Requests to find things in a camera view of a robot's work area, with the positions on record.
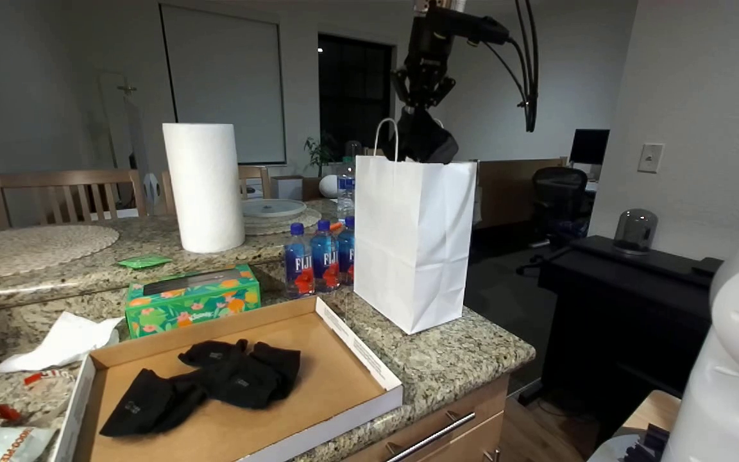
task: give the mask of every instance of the cardboard tray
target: cardboard tray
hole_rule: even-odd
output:
[[[97,433],[139,370],[184,373],[178,354],[208,339],[300,348],[294,389],[268,411],[208,400],[160,436]],[[321,296],[303,296],[93,352],[52,458],[289,458],[401,403],[401,380],[373,348]]]

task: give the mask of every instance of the cardboard box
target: cardboard box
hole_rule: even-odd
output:
[[[129,335],[139,339],[255,307],[262,307],[262,288],[248,264],[238,261],[228,271],[134,284],[124,316]]]
[[[300,348],[289,397],[268,411],[202,403],[183,425],[160,436],[110,439],[101,425],[139,370],[160,377],[193,366],[178,358],[197,341],[268,341]],[[52,458],[289,458],[402,403],[401,380],[318,296],[300,296],[235,318],[179,329],[89,354],[79,372]]]

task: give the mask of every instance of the white paper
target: white paper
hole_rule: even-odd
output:
[[[201,253],[242,246],[234,126],[165,122],[161,131],[183,246]]]
[[[464,311],[475,162],[357,155],[353,291],[405,334]]]
[[[81,354],[110,341],[120,318],[89,321],[75,313],[61,313],[44,341],[29,354],[12,354],[0,363],[0,372],[46,370],[76,362]]]

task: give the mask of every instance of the black desk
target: black desk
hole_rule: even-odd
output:
[[[565,386],[615,427],[651,386],[682,394],[711,326],[711,275],[696,258],[629,253],[591,236],[541,264],[557,291],[545,389]]]

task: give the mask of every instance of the blue bottle cap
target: blue bottle cap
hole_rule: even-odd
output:
[[[289,236],[303,236],[303,222],[289,222]]]

